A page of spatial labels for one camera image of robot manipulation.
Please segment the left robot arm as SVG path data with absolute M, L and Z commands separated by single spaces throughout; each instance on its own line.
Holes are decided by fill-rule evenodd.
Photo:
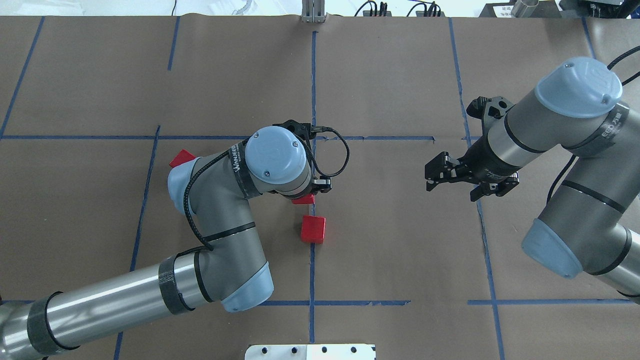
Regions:
M 330 191 L 332 175 L 313 174 L 311 140 L 324 132 L 334 129 L 288 120 L 172 168 L 170 199 L 199 246 L 75 291 L 3 307 L 1 358 L 45 360 L 207 303 L 236 313 L 267 301 L 274 283 L 249 200 Z

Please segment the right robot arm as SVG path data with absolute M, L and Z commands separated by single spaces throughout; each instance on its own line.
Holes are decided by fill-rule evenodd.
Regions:
M 522 251 L 571 280 L 581 272 L 639 302 L 639 235 L 620 223 L 637 198 L 639 112 L 622 100 L 623 84 L 591 57 L 562 62 L 516 104 L 480 96 L 467 107 L 482 136 L 460 158 L 441 152 L 424 167 L 426 190 L 474 184 L 471 201 L 504 196 L 518 171 L 556 146 L 574 164 L 521 242 Z

